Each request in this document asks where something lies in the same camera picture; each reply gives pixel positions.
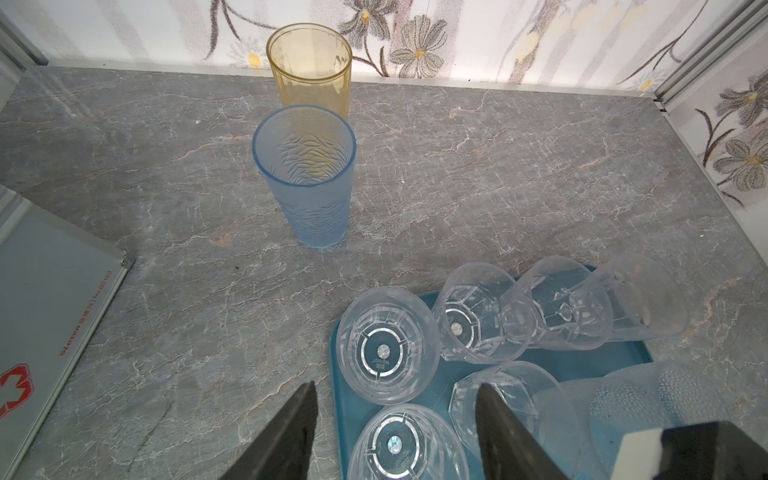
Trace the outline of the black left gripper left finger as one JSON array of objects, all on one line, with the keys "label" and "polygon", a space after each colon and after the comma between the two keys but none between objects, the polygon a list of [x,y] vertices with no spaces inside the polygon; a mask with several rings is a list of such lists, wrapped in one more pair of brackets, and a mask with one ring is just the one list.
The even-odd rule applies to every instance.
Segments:
[{"label": "black left gripper left finger", "polygon": [[315,383],[303,383],[221,479],[307,479],[317,417]]}]

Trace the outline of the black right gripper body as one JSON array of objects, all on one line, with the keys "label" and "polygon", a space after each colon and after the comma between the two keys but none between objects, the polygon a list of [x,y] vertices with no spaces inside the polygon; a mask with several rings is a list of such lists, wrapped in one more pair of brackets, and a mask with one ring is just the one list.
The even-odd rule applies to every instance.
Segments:
[{"label": "black right gripper body", "polygon": [[728,421],[626,434],[614,479],[765,479],[767,450]]}]

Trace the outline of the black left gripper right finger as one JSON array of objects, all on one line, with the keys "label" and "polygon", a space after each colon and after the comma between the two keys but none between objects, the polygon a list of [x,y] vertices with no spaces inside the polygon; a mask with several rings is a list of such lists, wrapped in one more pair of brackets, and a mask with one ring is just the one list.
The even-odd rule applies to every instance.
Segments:
[{"label": "black left gripper right finger", "polygon": [[491,384],[478,389],[475,421],[486,479],[567,479]]}]

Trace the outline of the frosted plastic cup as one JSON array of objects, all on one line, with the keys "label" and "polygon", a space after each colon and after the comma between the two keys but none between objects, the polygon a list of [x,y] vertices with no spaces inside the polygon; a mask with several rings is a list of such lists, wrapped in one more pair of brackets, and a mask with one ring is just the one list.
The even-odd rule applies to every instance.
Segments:
[{"label": "frosted plastic cup", "polygon": [[544,402],[537,440],[567,476],[577,479],[610,478],[629,433],[729,418],[710,379],[677,361],[565,381],[537,398]]}]

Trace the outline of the clear small glass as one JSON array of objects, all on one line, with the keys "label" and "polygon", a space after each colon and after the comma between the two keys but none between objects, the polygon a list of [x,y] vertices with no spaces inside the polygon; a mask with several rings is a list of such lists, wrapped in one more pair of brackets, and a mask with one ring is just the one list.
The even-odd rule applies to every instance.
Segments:
[{"label": "clear small glass", "polygon": [[468,479],[466,454],[433,410],[406,403],[380,410],[358,437],[348,479]]}]

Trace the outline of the clear ribbed glass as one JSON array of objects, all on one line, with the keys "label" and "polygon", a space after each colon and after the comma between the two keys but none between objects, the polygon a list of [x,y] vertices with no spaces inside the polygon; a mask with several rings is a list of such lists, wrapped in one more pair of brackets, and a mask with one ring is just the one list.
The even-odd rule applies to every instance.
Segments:
[{"label": "clear ribbed glass", "polygon": [[523,354],[535,321],[526,302],[514,297],[515,284],[505,270],[483,262],[448,276],[432,307],[444,360],[491,365]]},{"label": "clear ribbed glass", "polygon": [[689,326],[683,292],[658,262],[625,253],[599,266],[594,275],[613,310],[610,342],[672,339]]},{"label": "clear ribbed glass", "polygon": [[431,309],[401,287],[377,287],[356,298],[341,317],[335,341],[346,383],[378,405],[421,394],[435,375],[441,348]]},{"label": "clear ribbed glass", "polygon": [[513,296],[533,321],[532,342],[552,351],[589,351],[607,342],[613,309],[607,290],[582,263],[563,256],[537,261]]}]

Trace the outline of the blue plastic cup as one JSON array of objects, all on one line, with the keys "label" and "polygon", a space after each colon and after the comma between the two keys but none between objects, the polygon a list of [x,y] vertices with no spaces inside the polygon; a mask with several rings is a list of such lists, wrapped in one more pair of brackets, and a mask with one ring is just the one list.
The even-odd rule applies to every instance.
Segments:
[{"label": "blue plastic cup", "polygon": [[316,105],[283,107],[260,122],[251,150],[298,239],[318,249],[337,244],[349,223],[357,154],[347,121]]}]

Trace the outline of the yellow plastic cup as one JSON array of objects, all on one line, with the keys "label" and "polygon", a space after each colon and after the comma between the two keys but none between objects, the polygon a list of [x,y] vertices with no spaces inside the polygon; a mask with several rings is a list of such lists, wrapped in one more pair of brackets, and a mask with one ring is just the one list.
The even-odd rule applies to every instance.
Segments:
[{"label": "yellow plastic cup", "polygon": [[270,36],[266,52],[284,106],[316,105],[348,117],[353,55],[341,34],[294,23]]}]

